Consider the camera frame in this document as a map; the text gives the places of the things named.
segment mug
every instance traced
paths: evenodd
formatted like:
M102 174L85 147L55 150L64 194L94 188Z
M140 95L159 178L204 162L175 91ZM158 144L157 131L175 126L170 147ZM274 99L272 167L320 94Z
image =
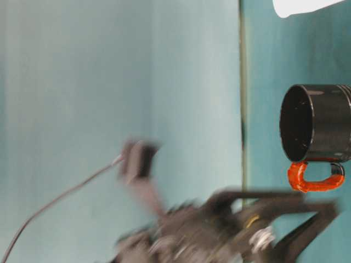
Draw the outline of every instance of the mug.
M351 87L347 85L293 85L280 112L280 137L287 158L289 183L301 192L328 191L345 180L340 163L351 159ZM308 162L329 162L331 176L308 182Z

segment cable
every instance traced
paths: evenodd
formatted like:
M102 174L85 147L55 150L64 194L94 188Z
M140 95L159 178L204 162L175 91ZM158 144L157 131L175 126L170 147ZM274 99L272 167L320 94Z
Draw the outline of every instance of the cable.
M18 229L16 235L14 236L14 238L12 239L8 249L5 252L5 255L3 257L3 259L1 260L1 263L6 263L7 258L9 257L13 247L15 246L15 243L17 241L17 239L20 237L20 235L22 234L23 230L26 228L26 226L36 217L38 217L42 212L44 212L45 210L47 210L48 208L50 208L52 205L54 205L56 202L60 201L61 199L63 199L64 197L68 196L69 194L79 190L80 188L82 188L84 185L86 185L87 183L89 183L90 181L92 181L93 179L95 179L98 175L102 174L103 172L109 170L110 168L112 168L113 166L115 166L116 164L118 164L119 162L121 162L123 160L122 155L117 156L116 159L114 159L110 164L106 165L105 167L101 168L100 170L96 171L93 175L91 175L89 178L85 179L85 181L81 182L80 184L68 189L67 191L63 192L62 194L60 194L59 196L57 196L57 198L53 199L51 202L49 202L48 204L44 205L41 209L39 209L37 212L35 212L30 218L28 218L23 225Z

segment wire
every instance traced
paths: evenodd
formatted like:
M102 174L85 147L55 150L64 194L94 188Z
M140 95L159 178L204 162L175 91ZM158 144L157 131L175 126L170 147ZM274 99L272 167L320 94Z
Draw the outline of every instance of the wire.
M18 229L16 235L14 236L14 238L12 239L9 247L7 248L5 255L3 257L3 259L1 260L1 263L6 263L7 258L9 257L13 247L15 246L16 241L18 240L18 238L20 237L20 235L22 234L23 230L26 228L26 226L36 217L38 217L42 212L44 212L45 210L47 210L48 208L50 208L51 206L53 206L55 203L57 203L58 201L60 201L61 199L63 199L64 197L68 196L69 194L79 190L80 188L82 188L84 185L86 185L87 183L89 183L90 181L92 181L93 179L95 179L98 175L102 174L103 172L109 170L110 168L112 168L113 166L115 166L116 164L118 164L119 162L121 162L123 160L122 155L117 156L116 159L114 159L110 164L106 165L105 167L101 168L100 170L96 171L93 175L91 175L89 178L85 179L85 181L81 182L80 184L68 189L67 191L63 192L62 194L60 194L59 196L57 196L55 199L53 199L51 202L49 202L48 204L44 205L41 209L39 209L37 212L35 212L30 218L28 218L23 225Z

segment orange mug handle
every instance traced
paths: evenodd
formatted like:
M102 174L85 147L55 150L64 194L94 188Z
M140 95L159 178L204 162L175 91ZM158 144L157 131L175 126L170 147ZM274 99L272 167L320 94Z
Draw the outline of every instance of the orange mug handle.
M345 171L341 164L331 163L332 175L318 182L307 182L303 175L307 168L307 163L292 163L287 175L289 183L294 190L307 192L324 192L340 187L345 181Z

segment teal surface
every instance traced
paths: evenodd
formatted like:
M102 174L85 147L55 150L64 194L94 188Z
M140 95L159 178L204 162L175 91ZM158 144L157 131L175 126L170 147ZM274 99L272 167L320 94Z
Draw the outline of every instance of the teal surface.
M241 188L239 13L233 0L155 0L152 134L168 205Z
M279 18L271 0L241 1L246 175L248 188L289 189L290 166L279 138L280 105L296 83L351 83L351 1L315 13ZM346 182L334 191L309 193L311 199L339 198L343 213L303 253L300 262L350 262L351 163ZM329 176L327 164L311 164L308 180ZM303 218L278 220L279 236Z
M0 254L22 222L151 133L150 1L0 1ZM116 171L30 224L8 262L107 262L153 217Z

